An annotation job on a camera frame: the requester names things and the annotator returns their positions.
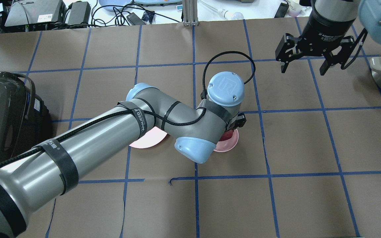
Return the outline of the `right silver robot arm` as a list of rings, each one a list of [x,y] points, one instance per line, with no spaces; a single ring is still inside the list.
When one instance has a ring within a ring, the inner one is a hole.
[[[311,7],[308,22],[295,37],[286,33],[275,50],[275,59],[285,73],[290,62],[304,56],[322,56],[320,74],[339,64],[348,68],[362,49],[367,36],[381,45],[381,0],[298,0]]]

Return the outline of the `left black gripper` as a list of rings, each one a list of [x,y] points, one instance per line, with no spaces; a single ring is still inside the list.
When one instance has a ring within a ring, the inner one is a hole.
[[[239,112],[232,120],[230,123],[226,126],[226,132],[227,131],[233,131],[237,128],[242,128],[246,123],[246,117],[245,113]]]

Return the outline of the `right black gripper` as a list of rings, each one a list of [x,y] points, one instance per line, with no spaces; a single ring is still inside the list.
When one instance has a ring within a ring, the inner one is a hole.
[[[285,73],[289,63],[303,56],[323,56],[325,58],[319,69],[324,76],[330,67],[337,64],[341,69],[348,68],[355,59],[348,61],[356,46],[358,56],[368,35],[364,28],[358,38],[346,36],[354,20],[339,22],[327,20],[323,16],[312,13],[302,34],[298,37],[285,33],[276,50],[275,59],[280,62],[281,73]]]

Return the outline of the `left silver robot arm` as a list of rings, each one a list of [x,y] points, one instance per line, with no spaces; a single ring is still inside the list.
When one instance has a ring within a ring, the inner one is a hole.
[[[0,238],[25,232],[31,214],[154,127],[175,137],[182,155],[205,163],[222,135],[236,126],[245,83],[233,72],[220,72],[202,85],[202,101],[193,109],[138,83],[106,113],[1,162]]]

